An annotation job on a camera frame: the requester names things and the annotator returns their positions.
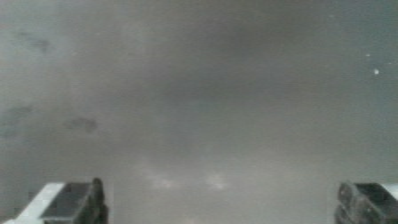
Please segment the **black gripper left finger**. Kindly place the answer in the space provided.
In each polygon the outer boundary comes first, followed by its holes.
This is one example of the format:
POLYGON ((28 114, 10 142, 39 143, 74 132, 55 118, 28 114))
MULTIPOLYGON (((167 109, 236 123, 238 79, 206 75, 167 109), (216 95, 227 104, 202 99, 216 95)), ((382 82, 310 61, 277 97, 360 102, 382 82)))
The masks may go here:
POLYGON ((10 224, 108 224, 101 179, 47 183, 10 224))

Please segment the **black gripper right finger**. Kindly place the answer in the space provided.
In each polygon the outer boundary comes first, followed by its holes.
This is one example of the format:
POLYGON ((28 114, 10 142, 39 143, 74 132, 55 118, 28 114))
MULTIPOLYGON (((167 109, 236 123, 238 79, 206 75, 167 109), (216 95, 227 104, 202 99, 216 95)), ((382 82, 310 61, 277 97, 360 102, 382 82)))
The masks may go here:
POLYGON ((398 224, 398 183, 341 183, 334 224, 398 224))

